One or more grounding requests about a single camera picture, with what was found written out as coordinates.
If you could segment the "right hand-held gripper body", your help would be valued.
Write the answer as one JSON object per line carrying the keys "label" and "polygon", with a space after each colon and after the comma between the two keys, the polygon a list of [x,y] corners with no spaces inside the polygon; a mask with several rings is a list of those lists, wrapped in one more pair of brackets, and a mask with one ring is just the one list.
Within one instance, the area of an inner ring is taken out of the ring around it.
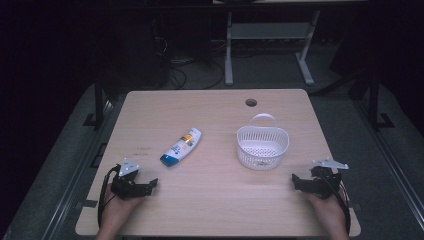
{"label": "right hand-held gripper body", "polygon": [[313,160],[312,163],[314,167],[310,172],[313,179],[307,181],[305,192],[316,194],[321,199],[336,194],[342,179],[339,170],[348,170],[349,165],[332,158]]}

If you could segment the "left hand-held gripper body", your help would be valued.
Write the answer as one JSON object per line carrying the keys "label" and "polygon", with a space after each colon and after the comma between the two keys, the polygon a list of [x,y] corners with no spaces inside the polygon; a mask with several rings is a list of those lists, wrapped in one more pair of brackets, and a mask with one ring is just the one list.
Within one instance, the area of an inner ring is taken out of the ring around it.
{"label": "left hand-held gripper body", "polygon": [[135,178],[139,173],[139,165],[129,158],[124,158],[118,166],[118,172],[113,178],[111,191],[121,199],[143,197],[149,184],[136,184]]}

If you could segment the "white bottle with blue cap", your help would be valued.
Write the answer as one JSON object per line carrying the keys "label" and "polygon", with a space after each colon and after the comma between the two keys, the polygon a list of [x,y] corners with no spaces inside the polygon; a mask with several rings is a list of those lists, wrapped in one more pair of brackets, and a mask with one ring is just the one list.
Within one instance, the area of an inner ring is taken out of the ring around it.
{"label": "white bottle with blue cap", "polygon": [[200,130],[191,128],[160,157],[160,161],[167,167],[177,165],[198,145],[201,136]]}

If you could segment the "white plastic basket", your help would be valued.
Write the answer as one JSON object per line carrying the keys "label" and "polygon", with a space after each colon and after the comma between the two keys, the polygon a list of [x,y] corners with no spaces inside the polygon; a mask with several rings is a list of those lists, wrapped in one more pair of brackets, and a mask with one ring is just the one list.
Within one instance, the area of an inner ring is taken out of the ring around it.
{"label": "white plastic basket", "polygon": [[[256,126],[255,121],[260,118],[270,119],[272,125]],[[239,162],[257,171],[276,168],[290,144],[288,132],[278,127],[275,117],[268,113],[253,116],[248,125],[238,129],[236,138]]]}

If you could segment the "person's left hand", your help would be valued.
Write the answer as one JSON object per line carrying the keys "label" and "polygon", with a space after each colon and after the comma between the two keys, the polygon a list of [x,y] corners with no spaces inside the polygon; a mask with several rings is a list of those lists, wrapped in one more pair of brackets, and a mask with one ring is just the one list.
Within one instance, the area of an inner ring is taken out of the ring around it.
{"label": "person's left hand", "polygon": [[102,214],[100,232],[116,234],[126,223],[132,211],[143,201],[142,197],[123,200],[115,194],[105,194],[106,205]]}

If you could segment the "person's right hand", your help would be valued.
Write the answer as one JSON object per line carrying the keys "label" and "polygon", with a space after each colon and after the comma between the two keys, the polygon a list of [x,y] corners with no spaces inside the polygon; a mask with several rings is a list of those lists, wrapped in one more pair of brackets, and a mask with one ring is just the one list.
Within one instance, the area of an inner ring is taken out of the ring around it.
{"label": "person's right hand", "polygon": [[327,233],[347,233],[345,215],[335,196],[330,196],[327,199],[320,199],[311,193],[304,193],[303,196],[312,204],[319,222]]}

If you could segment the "black metal stand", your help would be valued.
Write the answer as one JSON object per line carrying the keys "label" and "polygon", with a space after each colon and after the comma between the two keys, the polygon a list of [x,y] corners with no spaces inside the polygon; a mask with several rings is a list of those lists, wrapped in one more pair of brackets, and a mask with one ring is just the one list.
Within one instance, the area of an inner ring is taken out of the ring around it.
{"label": "black metal stand", "polygon": [[393,128],[394,124],[386,113],[378,112],[379,80],[373,72],[369,80],[368,121],[372,128],[379,131],[381,128]]}
{"label": "black metal stand", "polygon": [[103,89],[102,81],[97,79],[94,83],[94,100],[95,100],[95,112],[90,113],[86,116],[83,125],[92,126],[95,130],[98,130],[103,122]]}

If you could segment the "white metal desk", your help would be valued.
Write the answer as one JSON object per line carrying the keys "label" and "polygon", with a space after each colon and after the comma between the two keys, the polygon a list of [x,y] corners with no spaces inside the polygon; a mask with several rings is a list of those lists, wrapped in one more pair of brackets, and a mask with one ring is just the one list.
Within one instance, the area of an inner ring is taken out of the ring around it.
{"label": "white metal desk", "polygon": [[[295,58],[307,86],[315,84],[306,62],[307,54],[317,27],[321,10],[326,6],[361,4],[367,0],[213,0],[214,7],[227,7],[226,45],[224,60],[225,83],[234,83],[232,64],[232,42],[234,40],[303,40],[303,48],[295,53]],[[308,21],[238,23],[233,21],[236,10],[277,10],[289,7],[310,7]]]}

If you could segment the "aluminium floor rail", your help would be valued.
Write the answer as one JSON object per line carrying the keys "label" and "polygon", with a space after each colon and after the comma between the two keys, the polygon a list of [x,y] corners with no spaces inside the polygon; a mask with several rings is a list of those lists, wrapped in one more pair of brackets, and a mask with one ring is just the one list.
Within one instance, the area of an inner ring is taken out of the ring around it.
{"label": "aluminium floor rail", "polygon": [[381,134],[380,128],[375,127],[368,119],[367,109],[364,104],[358,101],[354,102],[362,121],[364,122],[367,131],[370,133],[372,139],[378,146],[380,153],[383,155],[390,174],[392,175],[396,185],[402,193],[410,211],[416,219],[418,225],[424,232],[424,201],[422,201],[413,186],[411,185],[408,177],[405,175],[403,169],[398,163],[393,151],[389,148],[389,144]]}
{"label": "aluminium floor rail", "polygon": [[95,126],[96,109],[92,106],[82,101],[77,104],[47,159],[48,196],[55,197],[55,205],[42,240],[58,238],[79,193],[85,194],[91,186],[96,170],[90,166],[108,135],[102,125]]}

